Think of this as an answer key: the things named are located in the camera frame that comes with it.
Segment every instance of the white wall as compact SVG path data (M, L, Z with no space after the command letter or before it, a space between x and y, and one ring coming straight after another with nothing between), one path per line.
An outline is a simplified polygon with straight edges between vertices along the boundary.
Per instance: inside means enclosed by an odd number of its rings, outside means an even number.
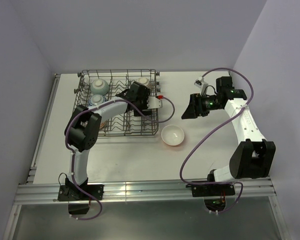
M233 67L266 0L11 0L57 73Z
M290 234L300 240L300 0L267 1L235 69L254 86L253 116L277 147L270 176Z
M0 239L29 172L52 79L11 3L0 0Z

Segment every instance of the dish rack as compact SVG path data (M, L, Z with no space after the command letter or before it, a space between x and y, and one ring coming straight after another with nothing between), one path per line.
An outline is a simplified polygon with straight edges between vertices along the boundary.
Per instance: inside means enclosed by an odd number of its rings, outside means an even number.
M146 77L151 83L151 96L157 96L159 82L157 76L160 73L155 69L127 69L127 70L83 70L78 73L79 85L74 90L75 101L73 111L78 105L88 106L92 96L90 84L95 79L103 79L109 84L109 92L105 95L111 100L116 94L129 88L131 84L140 77ZM106 121L103 128L99 130L98 137L111 136L153 136L158 132L158 109L152 109L151 115L147 116L152 121L141 116L134 116L134 112L126 112Z

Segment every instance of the black bracket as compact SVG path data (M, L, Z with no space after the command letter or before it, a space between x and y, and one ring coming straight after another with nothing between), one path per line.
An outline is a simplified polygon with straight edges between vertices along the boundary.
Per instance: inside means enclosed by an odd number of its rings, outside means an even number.
M79 186L82 190L88 194L94 196L98 200L102 200L104 194L104 185L102 184L88 184L88 179ZM88 201L90 198L79 191L76 186L69 181L68 178L65 179L65 185L61 185L58 193L59 202L69 202L69 201Z
M204 181L195 181L194 183L204 183ZM216 197L216 196L233 196L236 194L233 184L207 184L207 185L190 185L192 197Z
M84 189L88 194L91 194L98 200L102 200L104 194L104 185L87 185ZM58 201L59 202L69 202L69 201L87 201L89 197L83 194L81 197L78 197L75 194L72 194L72 190L69 186L61 185L59 188Z
M68 212L71 215L85 215L90 209L89 204L68 204Z

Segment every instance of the glass panel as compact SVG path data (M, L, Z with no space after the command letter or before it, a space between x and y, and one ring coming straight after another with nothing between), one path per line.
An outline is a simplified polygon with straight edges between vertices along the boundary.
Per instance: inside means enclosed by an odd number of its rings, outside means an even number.
M278 240L267 197L243 198L219 216L203 199L105 203L100 217L76 221L66 204L24 205L15 240ZM88 215L98 211L93 204Z

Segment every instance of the cable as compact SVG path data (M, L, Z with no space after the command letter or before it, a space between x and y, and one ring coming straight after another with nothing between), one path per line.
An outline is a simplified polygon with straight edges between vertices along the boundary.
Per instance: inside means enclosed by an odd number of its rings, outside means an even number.
M246 105L248 105L251 100L253 99L254 97L254 88L251 84L251 82L243 75L241 74L240 72L234 70L234 69L231 69L231 68L227 68L227 67L218 67L218 68L214 68L214 69L211 69L209 71L207 71L205 74L202 75L202 78L204 78L206 75L208 75L209 73L211 72L214 72L214 71L217 71L217 70L226 70L226 71L230 71L230 72L233 72L233 73L236 73L238 74L240 77L242 77L249 85L250 87L250 90L251 90L251 97L247 100L246 102ZM180 179L186 183L186 184L190 184L190 185L214 185L214 184L240 184L241 185L241 189L240 189L240 192L239 192L239 195L238 197L236 198L236 200L234 201L234 203L229 206L227 209L224 209L223 211L219 211L218 213L225 213L227 211L229 211L231 208L233 208L237 202L239 201L241 195L242 195L242 192L243 192L243 189L244 189L244 185L242 182L217 182L217 181L211 181L211 182L191 182L191 181L187 181L183 178L182 176L182 173L183 173L183 170L184 170L184 167L187 163L187 161L189 160L189 158L194 154L194 152L201 146L201 144L203 144L212 134L214 134L216 131L218 131L220 128L222 128L223 126L227 125L228 123L230 123L231 121L233 121L234 119L236 119L237 117L239 117L242 112L245 110L245 107L241 108L241 110L233 117L231 117L230 119L226 120L224 123L221 123L219 126L217 126L216 128L214 128L212 131L210 131L192 150L191 152L188 154L188 156L186 156L185 160L183 161L182 165L181 165L181 168L180 168L180 172L179 172L179 176L180 176Z
M68 177L67 174L65 174L64 172L60 173L60 175L58 177L58 182L59 182L60 187L61 187L60 177L61 177L62 174L64 174L66 178Z
M70 132L70 128L72 127L72 125L74 124L74 122L75 121L77 121L79 118L80 118L80 116L82 116L82 115L84 115L84 114L86 114L86 113L89 113L89 112L92 112L92 111L94 111L94 110L98 110L98 109L101 109L101 108L104 108L104 107L106 107L106 106L108 106L108 105L111 105L111 104L113 104L113 103L116 103L116 102L124 102L124 103L127 103L127 104L129 104L129 105L131 105L141 116L143 116L144 118L146 118L147 120L149 120L149 121L151 121L151 122L157 122L157 123L165 123L165 122L167 122L167 121L169 121L172 117L173 117L173 115L175 114L175 111L176 111L176 108L175 108L175 105L174 105L174 103L170 100L170 99L168 99L168 98L166 98L166 97L164 97L164 96L160 96L160 98L161 99L165 99L165 100L167 100L168 102L170 102L171 103L171 105L172 105L172 114L171 114L171 116L170 117L168 117L167 119L165 119L165 120L162 120L162 121L154 121L154 120L152 120L152 119L150 119L150 118L148 118L148 117L146 117L133 103L131 103L131 102L129 102L128 100L125 100L125 99L116 99L116 100L113 100L113 101L107 101L107 102L105 102L105 103L103 103L103 104L101 104L101 105L99 105L99 106L97 106L97 107L95 107L95 108L92 108L92 109L87 109L87 110L85 110L85 111L82 111L82 112L80 112L78 115L76 115L73 119L72 119L72 121L70 122L70 124L69 124L69 126L68 126L68 128L67 128L67 130L66 130L66 132L65 132L65 147L67 148L67 149L69 149L72 153L71 153L71 179L72 179L72 182L73 182L73 184L74 184L74 186L80 191L80 192L82 192L82 193L84 193L85 195L87 195L88 197L90 197L91 199L93 199L93 200L95 200L98 204L99 204L99 206L100 206L100 210L99 210L99 212L96 214L96 215L94 215L94 216L91 216L91 217L75 217L75 216L72 216L71 215L71 217L72 218L74 218L74 219L76 219L76 220L92 220L92 219L95 219L96 217L98 217L100 214L101 214L101 212L102 212L102 209L103 209L103 206L102 206L102 203L96 198L96 197L94 197L94 196L92 196L91 194L89 194L88 192L86 192L86 191L84 191L81 187L79 187L79 185L78 185L78 183L76 182L76 179L75 179L75 175L74 175L74 172L75 172L75 158L76 158L76 151L73 149L73 148L71 148L70 146L69 146L69 144L68 144L68 138L69 138L69 132Z
M214 94L217 94L217 91L216 91L215 87L212 86L212 85L206 86L206 88L204 89L204 91L206 91L208 87L212 87L212 88L213 88L213 91L214 91Z

